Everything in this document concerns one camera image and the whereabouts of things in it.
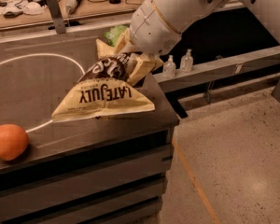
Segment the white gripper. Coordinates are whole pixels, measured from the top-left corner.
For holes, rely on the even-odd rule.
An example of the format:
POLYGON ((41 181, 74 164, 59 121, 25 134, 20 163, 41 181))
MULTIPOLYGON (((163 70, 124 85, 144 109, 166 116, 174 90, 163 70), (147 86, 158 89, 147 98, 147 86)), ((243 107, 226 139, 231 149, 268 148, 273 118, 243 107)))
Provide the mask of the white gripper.
POLYGON ((130 29, 127 28, 119 36, 115 53, 138 50, 145 52, 141 54, 141 58, 149 63, 153 70, 157 70, 163 66, 159 55, 168 54, 180 39, 181 34, 163 20, 154 2, 146 0, 134 12, 130 29))

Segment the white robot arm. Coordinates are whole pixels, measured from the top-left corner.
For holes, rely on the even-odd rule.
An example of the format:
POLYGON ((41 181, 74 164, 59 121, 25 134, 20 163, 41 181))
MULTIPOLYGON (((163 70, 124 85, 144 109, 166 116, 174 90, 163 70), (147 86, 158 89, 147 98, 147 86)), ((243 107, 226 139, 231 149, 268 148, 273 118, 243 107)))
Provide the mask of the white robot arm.
POLYGON ((134 12, 120 52, 191 49, 196 63, 280 46, 280 0, 146 0, 134 12))

